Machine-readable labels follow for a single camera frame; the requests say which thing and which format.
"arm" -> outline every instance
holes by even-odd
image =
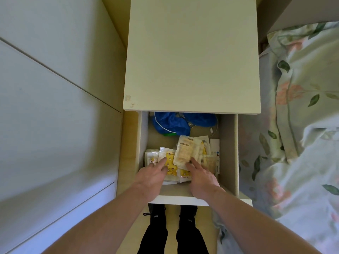
[[[186,167],[192,173],[193,196],[217,212],[244,253],[320,253],[282,224],[225,192],[213,174],[191,161]]]
[[[165,162],[140,169],[130,188],[71,228],[44,254],[115,253],[145,205],[159,195]]]

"white device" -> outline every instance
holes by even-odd
[[[220,139],[210,139],[211,153],[217,155],[217,167],[215,174],[220,174]]]

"black pants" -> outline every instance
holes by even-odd
[[[168,231],[166,226],[149,225],[142,237],[138,254],[164,253]],[[208,254],[200,231],[193,225],[181,226],[177,231],[178,254]]]

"floral blanket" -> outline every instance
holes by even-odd
[[[339,253],[339,23],[286,28],[259,56],[259,115],[239,115],[240,190],[322,253]],[[218,253],[235,253],[221,231]]]

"forearm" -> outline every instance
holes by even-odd
[[[146,204],[141,189],[129,188],[70,229],[44,254],[115,253]]]
[[[220,187],[211,187],[206,202],[246,254],[319,253],[300,236]]]

